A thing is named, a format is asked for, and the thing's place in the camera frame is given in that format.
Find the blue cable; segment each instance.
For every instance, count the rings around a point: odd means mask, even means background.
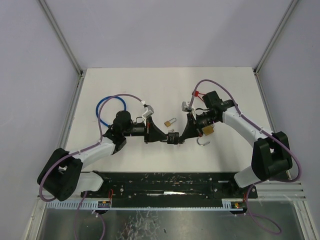
[[[105,101],[105,100],[107,100],[108,98],[110,98],[111,96],[106,96],[105,98],[103,98],[103,99],[101,99],[100,101],[99,101],[99,103],[96,105],[96,107],[95,107],[95,115],[96,115],[96,117],[98,117],[98,115],[99,115],[99,107],[100,107],[100,105]],[[118,96],[116,96],[116,97],[114,97],[115,99],[119,99],[122,103],[123,103],[123,107],[124,107],[124,110],[127,110],[127,105],[126,105],[126,102],[125,102],[125,100],[123,100],[121,97],[118,97]],[[106,122],[104,122],[101,118],[100,118],[100,122],[103,124],[103,125],[105,125],[106,127],[109,127],[110,125],[109,124],[107,124]]]

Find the glass panel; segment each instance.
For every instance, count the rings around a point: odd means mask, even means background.
[[[253,213],[276,221],[283,233],[273,236],[259,228],[250,216],[234,216],[228,211],[116,211],[103,214],[105,240],[303,240],[294,206],[289,202],[250,202]],[[39,240],[74,239],[75,210],[47,209]],[[277,228],[260,220],[273,231]],[[80,240],[100,239],[102,223],[90,211],[79,212],[76,232]]]

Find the white table surface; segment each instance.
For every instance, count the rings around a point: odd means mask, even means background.
[[[270,127],[250,67],[90,68],[85,74],[66,149],[82,149],[97,142],[96,105],[102,98],[120,93],[136,95],[151,105],[153,121],[164,133],[174,129],[181,135],[187,123],[181,103],[190,101],[196,83],[202,79],[222,84],[247,116],[261,126]],[[216,90],[222,100],[229,99],[212,83],[204,82],[198,90],[201,93]],[[132,119],[141,116],[144,109],[137,100],[131,97],[124,97],[124,100]],[[194,106],[205,108],[197,98]],[[122,103],[112,99],[102,110],[102,118],[111,123],[122,109]],[[172,118],[177,121],[167,128],[164,122]],[[211,143],[199,146],[195,138],[187,139],[181,145],[169,145],[162,142],[145,144],[143,136],[127,137],[127,144],[120,152],[91,164],[84,171],[238,172],[251,164],[252,147],[224,123],[216,123],[214,133],[205,138]]]

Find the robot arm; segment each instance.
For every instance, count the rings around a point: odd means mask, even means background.
[[[236,173],[234,179],[230,181],[231,184],[244,188],[259,181],[268,180],[292,168],[289,153],[243,119],[232,100],[222,101],[216,91],[204,95],[203,100],[208,111],[200,115],[193,114],[192,109],[182,107],[183,111],[188,112],[187,125],[179,138],[179,143],[183,143],[188,138],[208,135],[206,134],[208,128],[213,128],[213,124],[217,122],[225,123],[236,130],[253,147],[253,152],[251,165]],[[289,148],[288,137],[283,132],[274,133],[266,128],[263,130]]]
[[[145,109],[141,123],[133,123],[128,111],[119,111],[99,144],[63,160],[50,172],[43,188],[59,201],[68,199],[73,193],[99,190],[104,182],[102,177],[95,172],[82,172],[82,169],[119,152],[126,145],[126,137],[129,136],[144,136],[145,143],[160,141],[178,144],[179,133],[163,133],[152,120],[152,107],[146,105]],[[41,171],[37,183],[40,185],[49,169],[68,154],[69,152],[62,148],[56,149]]]

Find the gray wall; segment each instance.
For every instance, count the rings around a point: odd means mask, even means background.
[[[0,5],[0,238],[18,240],[77,76],[35,0]]]
[[[298,5],[260,73],[275,126],[302,165],[303,189],[320,231],[320,1]]]
[[[81,67],[254,67],[291,0],[47,0]]]

